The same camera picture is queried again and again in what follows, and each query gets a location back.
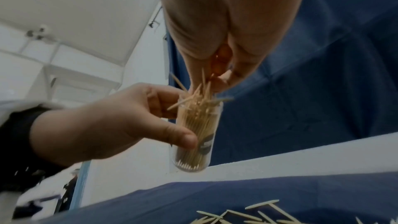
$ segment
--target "wrist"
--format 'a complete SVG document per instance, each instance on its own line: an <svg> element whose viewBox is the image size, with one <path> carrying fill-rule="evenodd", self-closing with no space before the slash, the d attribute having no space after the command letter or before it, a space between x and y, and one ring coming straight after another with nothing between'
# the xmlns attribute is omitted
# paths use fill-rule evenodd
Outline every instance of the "wrist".
<svg viewBox="0 0 398 224"><path fill-rule="evenodd" d="M30 130L30 144L35 154L60 166L87 160L78 150L85 131L82 109L52 110L41 114Z"/></svg>

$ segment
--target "white ceiling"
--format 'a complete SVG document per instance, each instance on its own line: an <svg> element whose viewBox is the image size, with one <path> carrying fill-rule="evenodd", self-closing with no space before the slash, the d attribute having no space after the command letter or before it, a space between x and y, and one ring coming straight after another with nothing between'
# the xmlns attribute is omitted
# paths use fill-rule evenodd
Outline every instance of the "white ceiling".
<svg viewBox="0 0 398 224"><path fill-rule="evenodd" d="M71 46L124 65L159 0L0 0L0 19L46 24Z"/></svg>

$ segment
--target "hand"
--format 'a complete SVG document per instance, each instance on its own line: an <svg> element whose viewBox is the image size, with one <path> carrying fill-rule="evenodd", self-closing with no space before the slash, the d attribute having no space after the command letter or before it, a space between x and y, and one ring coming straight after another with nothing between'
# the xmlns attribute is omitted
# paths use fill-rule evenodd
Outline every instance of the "hand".
<svg viewBox="0 0 398 224"><path fill-rule="evenodd" d="M30 132L31 146L45 160L70 166L114 156L142 138L194 148L196 135L164 118L176 118L167 108L183 92L170 86L135 84L98 102L49 111L39 116Z"/></svg>
<svg viewBox="0 0 398 224"><path fill-rule="evenodd" d="M162 0L167 27L193 89L214 74L214 92L243 81L290 27L301 0Z"/></svg>

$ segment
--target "dark blue fabric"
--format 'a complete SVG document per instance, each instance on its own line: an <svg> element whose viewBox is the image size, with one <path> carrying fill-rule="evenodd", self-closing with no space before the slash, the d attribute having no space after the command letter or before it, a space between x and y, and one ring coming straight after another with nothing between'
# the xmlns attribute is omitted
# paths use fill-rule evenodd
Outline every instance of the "dark blue fabric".
<svg viewBox="0 0 398 224"><path fill-rule="evenodd" d="M274 220L287 219L271 207L248 205L279 199L276 205L308 224L390 223L398 215L398 173L286 177L258 180L172 183L76 209L43 224L188 224L202 216L231 209ZM231 223L245 218L227 214Z"/></svg>
<svg viewBox="0 0 398 224"><path fill-rule="evenodd" d="M170 71L189 87L168 41ZM397 86L398 0L303 0L276 50L221 94L235 100L211 165L396 132Z"/></svg>

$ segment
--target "toothpick container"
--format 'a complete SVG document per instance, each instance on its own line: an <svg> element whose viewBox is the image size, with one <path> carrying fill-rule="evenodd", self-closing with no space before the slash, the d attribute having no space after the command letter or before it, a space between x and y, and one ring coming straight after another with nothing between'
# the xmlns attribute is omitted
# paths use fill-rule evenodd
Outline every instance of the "toothpick container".
<svg viewBox="0 0 398 224"><path fill-rule="evenodd" d="M214 137L222 111L222 102L215 107L192 106L192 104L181 104L178 107L177 125L193 131L198 137L198 145L192 150L178 146L171 147L171 159L177 168L195 173L209 166Z"/></svg>

